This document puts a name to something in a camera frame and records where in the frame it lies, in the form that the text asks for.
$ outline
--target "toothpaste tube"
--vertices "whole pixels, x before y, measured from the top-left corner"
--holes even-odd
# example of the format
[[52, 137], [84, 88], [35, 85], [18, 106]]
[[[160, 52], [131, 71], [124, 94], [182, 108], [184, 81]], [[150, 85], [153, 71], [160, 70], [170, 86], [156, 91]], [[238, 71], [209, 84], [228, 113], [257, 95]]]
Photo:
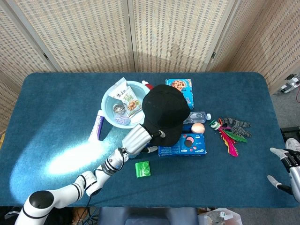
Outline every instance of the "toothpaste tube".
[[94, 127], [92, 129], [92, 132], [90, 133], [89, 141], [98, 141], [99, 140], [103, 121], [104, 121], [104, 114], [103, 114], [102, 110], [99, 110], [97, 117], [96, 117]]

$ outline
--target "blue table surface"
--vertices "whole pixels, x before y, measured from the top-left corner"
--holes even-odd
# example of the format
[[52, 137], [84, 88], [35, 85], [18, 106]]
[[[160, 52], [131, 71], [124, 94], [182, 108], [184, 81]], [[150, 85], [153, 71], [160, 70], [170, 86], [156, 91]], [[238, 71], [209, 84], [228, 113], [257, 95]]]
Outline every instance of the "blue table surface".
[[[294, 198], [275, 189], [271, 174], [289, 184], [270, 147], [284, 142], [266, 82], [258, 73], [34, 73], [24, 83], [0, 151], [0, 205], [23, 205], [37, 190], [57, 189], [75, 181], [121, 146], [128, 129], [104, 122], [100, 142], [87, 142], [105, 91], [121, 77], [147, 80], [191, 78], [194, 111], [212, 119], [249, 121], [252, 137], [227, 153], [220, 134], [205, 124], [203, 157], [159, 157], [157, 152], [129, 160], [113, 175], [94, 206], [132, 207], [294, 207]], [[135, 163], [149, 161], [151, 176], [137, 179]], [[84, 206], [85, 195], [72, 206]]]

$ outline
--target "water bottle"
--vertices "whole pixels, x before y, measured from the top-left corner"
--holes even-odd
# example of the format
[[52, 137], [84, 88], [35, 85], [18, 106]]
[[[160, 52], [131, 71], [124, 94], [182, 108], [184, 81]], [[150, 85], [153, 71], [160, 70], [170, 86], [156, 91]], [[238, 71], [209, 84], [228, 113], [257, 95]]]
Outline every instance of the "water bottle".
[[211, 219], [212, 225], [225, 225], [226, 214], [223, 211], [212, 211], [207, 216]]
[[191, 112], [190, 115], [183, 121], [184, 124], [188, 123], [205, 123], [211, 119], [211, 114], [206, 112]]

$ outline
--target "cap brim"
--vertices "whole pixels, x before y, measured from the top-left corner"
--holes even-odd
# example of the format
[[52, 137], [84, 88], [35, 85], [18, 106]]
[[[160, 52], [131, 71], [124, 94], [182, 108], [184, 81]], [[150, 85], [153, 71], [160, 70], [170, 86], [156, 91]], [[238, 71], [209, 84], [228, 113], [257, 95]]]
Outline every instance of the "cap brim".
[[165, 133], [164, 138], [158, 136], [152, 138], [152, 140], [150, 141], [150, 143], [153, 145], [164, 146], [164, 147], [170, 147], [176, 144], [180, 138], [182, 128], [183, 128], [183, 124], [179, 124], [172, 128], [162, 128], [162, 127], [154, 126], [147, 118], [145, 118], [143, 125], [151, 133], [156, 133], [159, 130]]

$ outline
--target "white bag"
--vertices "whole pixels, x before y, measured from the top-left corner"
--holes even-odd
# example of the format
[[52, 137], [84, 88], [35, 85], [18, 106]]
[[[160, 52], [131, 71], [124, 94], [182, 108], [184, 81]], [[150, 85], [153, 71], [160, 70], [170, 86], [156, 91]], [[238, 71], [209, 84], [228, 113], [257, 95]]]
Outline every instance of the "white bag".
[[[228, 210], [227, 208], [217, 208], [214, 211], [224, 212], [226, 215], [224, 217], [225, 225], [243, 225], [240, 214]], [[199, 225], [211, 225], [211, 219], [207, 216], [211, 213], [205, 212], [198, 215]]]

